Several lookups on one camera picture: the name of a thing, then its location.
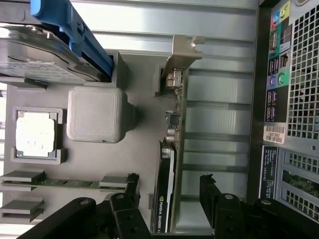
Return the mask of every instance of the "usb port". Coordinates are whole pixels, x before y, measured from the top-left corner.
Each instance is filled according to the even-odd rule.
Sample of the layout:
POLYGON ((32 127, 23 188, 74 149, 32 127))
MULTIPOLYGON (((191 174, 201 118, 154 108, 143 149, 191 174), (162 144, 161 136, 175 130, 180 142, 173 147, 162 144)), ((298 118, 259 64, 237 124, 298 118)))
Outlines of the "usb port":
POLYGON ((276 103, 277 100, 277 92, 273 91, 273 103, 276 103))
POLYGON ((275 119, 275 116, 276 116, 276 110, 275 110, 275 107, 272 106, 272 107, 271 107, 271 119, 274 120, 274 119, 275 119))
POLYGON ((275 58, 275 69, 274 69, 274 71, 277 72, 278 69, 279 69, 279 59, 275 58))
POLYGON ((271 104, 273 102, 273 92, 269 91, 267 95, 267 103, 271 104))
POLYGON ((270 120, 271 119, 271 107, 267 107, 266 108, 266 113, 267 113, 267 115, 266 115, 266 119, 267 120, 270 120))
POLYGON ((272 74, 275 71, 275 61, 271 60, 269 62, 269 74, 272 74))

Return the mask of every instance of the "screw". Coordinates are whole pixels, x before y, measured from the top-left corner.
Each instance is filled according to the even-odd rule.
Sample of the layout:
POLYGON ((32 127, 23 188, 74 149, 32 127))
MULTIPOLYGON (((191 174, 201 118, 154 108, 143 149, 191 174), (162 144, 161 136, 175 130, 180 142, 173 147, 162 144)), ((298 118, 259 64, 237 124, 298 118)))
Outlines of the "screw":
POLYGON ((261 200, 261 203, 265 205, 271 205, 271 202, 265 199, 261 200))
POLYGON ((84 201, 80 202, 81 205, 85 205, 85 204, 88 204, 88 203, 89 203, 88 200, 84 200, 84 201))
POLYGON ((80 31, 83 33, 84 32, 84 23, 78 24, 80 27, 80 31))
POLYGON ((226 198, 226 199, 233 199, 234 197, 233 197, 232 195, 230 195, 230 194, 226 194, 226 195, 225 195, 225 198, 226 198))

